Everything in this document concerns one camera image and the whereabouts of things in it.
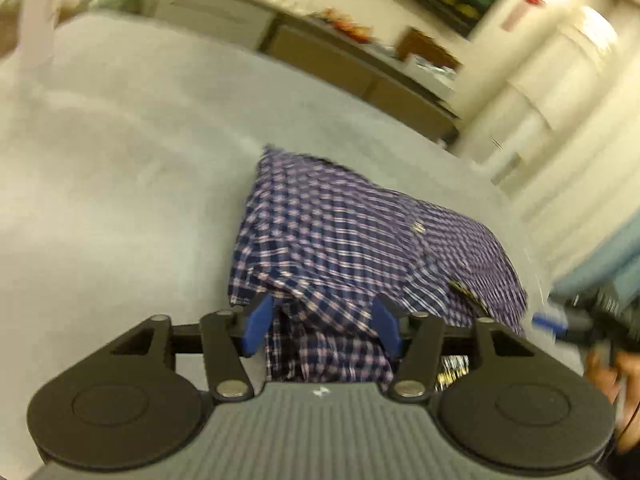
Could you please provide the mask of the person right hand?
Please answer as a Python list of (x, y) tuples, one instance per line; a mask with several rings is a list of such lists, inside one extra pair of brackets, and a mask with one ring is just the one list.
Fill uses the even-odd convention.
[(586, 359), (586, 378), (598, 388), (622, 414), (616, 422), (617, 449), (627, 453), (639, 443), (639, 355), (620, 351), (615, 364), (608, 365), (595, 351)]

